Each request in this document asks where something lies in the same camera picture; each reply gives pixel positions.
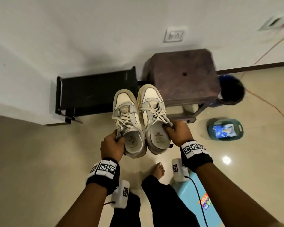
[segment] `white wall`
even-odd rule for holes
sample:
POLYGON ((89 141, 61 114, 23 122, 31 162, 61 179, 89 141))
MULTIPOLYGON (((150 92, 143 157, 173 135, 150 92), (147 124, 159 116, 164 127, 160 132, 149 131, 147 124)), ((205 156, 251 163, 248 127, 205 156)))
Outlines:
MULTIPOLYGON (((258 29, 283 13, 284 0, 0 0, 0 42, 52 79, 132 65, 140 77, 154 53, 196 48, 222 70, 252 65, 282 38, 258 29), (163 43, 181 25, 183 42, 163 43)), ((282 61, 284 42, 259 64, 282 61)))
POLYGON ((0 45, 0 115, 39 124, 63 122, 54 114, 54 94, 50 79, 0 45))

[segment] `forearm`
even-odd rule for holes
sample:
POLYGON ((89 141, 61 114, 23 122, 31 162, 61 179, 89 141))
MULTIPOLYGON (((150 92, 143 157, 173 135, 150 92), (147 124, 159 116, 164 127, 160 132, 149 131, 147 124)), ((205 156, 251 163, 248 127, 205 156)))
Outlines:
POLYGON ((214 164, 206 163, 196 173, 226 227, 267 227, 277 222, 214 164))
POLYGON ((101 217, 107 189, 90 183, 59 221, 57 227, 97 227, 101 217))

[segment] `black pants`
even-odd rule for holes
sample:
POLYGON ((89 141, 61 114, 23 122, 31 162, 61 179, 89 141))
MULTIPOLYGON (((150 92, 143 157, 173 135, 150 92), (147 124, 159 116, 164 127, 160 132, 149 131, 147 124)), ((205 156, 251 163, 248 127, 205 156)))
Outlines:
MULTIPOLYGON (((142 189, 151 204, 154 227, 186 226, 188 223, 192 227, 200 227, 194 213, 186 207, 170 185, 161 184, 156 177, 149 175, 142 182, 142 189)), ((140 198, 129 193, 126 208, 114 209, 110 227, 141 226, 139 211, 140 198)))

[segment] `wristband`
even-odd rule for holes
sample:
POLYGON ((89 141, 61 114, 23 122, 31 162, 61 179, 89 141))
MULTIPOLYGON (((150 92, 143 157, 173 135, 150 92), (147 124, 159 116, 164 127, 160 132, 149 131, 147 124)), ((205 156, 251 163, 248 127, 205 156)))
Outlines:
POLYGON ((205 163, 213 163, 213 159, 210 157, 203 145, 197 141, 188 141, 181 147, 182 164, 196 172, 199 166, 205 163))
POLYGON ((96 183, 107 189, 107 196, 119 186, 120 166, 113 158, 104 158, 94 164, 89 173, 86 185, 96 183))

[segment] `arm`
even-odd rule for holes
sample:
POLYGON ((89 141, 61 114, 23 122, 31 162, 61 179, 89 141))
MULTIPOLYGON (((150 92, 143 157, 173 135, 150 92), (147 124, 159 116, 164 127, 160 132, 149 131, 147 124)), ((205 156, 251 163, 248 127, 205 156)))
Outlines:
MULTIPOLYGON (((124 137, 121 137, 116 142, 116 133, 117 130, 106 136, 101 142, 100 151, 102 159, 111 158, 116 160, 116 162, 121 160, 124 151, 124 137)), ((110 191, 110 189, 108 190, 97 183, 91 182, 87 184, 75 203, 58 222, 57 227, 97 227, 107 191, 110 191)))
MULTIPOLYGON (((174 129, 166 131, 175 145, 181 147, 193 140, 188 125, 182 121, 172 121, 174 129)), ((229 226, 269 226, 278 222, 263 207, 226 177, 207 154, 196 154, 189 159, 181 150, 182 163, 197 173, 221 220, 229 226)))

